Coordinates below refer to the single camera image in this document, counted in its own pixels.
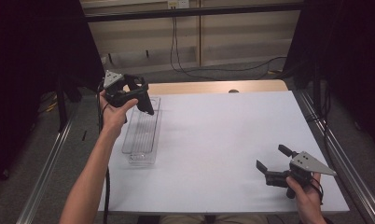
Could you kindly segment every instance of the clear plastic container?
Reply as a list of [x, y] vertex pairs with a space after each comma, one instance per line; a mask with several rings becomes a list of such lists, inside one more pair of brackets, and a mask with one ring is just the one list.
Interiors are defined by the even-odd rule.
[[145, 165], [156, 161], [161, 121], [160, 98], [150, 97], [150, 101], [154, 115], [148, 115], [135, 106], [128, 120], [130, 124], [122, 152], [127, 155], [129, 163], [132, 164]]

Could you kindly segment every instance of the white table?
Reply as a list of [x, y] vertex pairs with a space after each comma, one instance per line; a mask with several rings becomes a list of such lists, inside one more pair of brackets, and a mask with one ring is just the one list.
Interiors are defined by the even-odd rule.
[[[283, 144], [326, 161], [291, 91], [160, 95], [156, 163], [130, 165], [122, 129], [109, 163], [110, 211], [138, 214], [296, 212], [286, 189], [266, 186], [256, 160], [288, 169]], [[322, 176], [325, 213], [349, 208], [333, 176]], [[99, 211], [104, 209], [104, 193]]]

